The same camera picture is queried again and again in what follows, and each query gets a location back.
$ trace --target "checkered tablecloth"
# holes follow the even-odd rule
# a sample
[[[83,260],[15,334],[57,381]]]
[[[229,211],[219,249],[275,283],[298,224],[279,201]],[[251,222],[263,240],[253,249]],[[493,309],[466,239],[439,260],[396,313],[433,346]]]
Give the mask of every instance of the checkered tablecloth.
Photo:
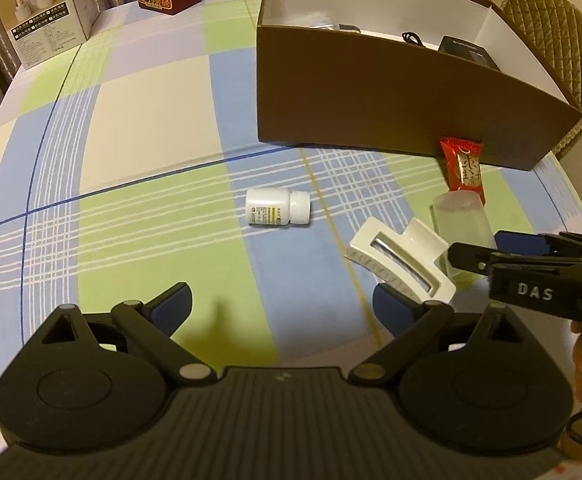
[[[127,4],[18,73],[0,108],[0,373],[57,304],[98,312],[178,281],[194,308],[174,338],[216,368],[347,368],[390,340],[377,280],[342,251],[368,216],[431,224],[444,176],[432,158],[258,142],[259,5],[204,0],[171,17]],[[552,156],[483,171],[494,231],[582,232]],[[249,226],[249,186],[310,192],[311,224]],[[454,303],[483,308],[484,282]],[[525,316],[567,363],[564,323]]]

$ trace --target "white plastic clip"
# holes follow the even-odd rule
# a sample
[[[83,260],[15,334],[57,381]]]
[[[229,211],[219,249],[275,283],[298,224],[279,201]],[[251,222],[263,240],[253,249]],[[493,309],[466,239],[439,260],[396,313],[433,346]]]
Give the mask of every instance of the white plastic clip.
[[[419,303],[448,303],[455,285],[435,265],[448,244],[414,218],[403,234],[370,217],[351,240],[345,256]]]

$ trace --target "quilted chair cover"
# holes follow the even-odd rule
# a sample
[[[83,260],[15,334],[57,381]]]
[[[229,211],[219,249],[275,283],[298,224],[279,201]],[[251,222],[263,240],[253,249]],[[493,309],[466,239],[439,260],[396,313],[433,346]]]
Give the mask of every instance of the quilted chair cover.
[[[568,0],[504,0],[506,16],[571,90],[582,111],[582,11]],[[554,147],[564,156],[582,135],[582,119]]]

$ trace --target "red snack package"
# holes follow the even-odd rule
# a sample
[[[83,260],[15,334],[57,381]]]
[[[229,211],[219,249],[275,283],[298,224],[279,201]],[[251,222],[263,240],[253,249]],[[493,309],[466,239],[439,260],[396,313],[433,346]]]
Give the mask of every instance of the red snack package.
[[[446,157],[451,191],[458,189],[474,191],[480,195],[482,203],[486,203],[480,174],[479,157],[482,145],[479,142],[454,137],[443,137],[440,144]]]

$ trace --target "open box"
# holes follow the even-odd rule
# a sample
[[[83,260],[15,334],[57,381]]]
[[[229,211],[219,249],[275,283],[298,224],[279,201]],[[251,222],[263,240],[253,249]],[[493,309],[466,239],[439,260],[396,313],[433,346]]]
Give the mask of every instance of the open box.
[[[316,21],[363,33],[311,28]],[[413,31],[430,48],[404,43]],[[438,52],[451,36],[500,71]],[[531,170],[582,112],[551,66],[487,0],[263,0],[258,138],[439,156],[484,143],[486,164]]]

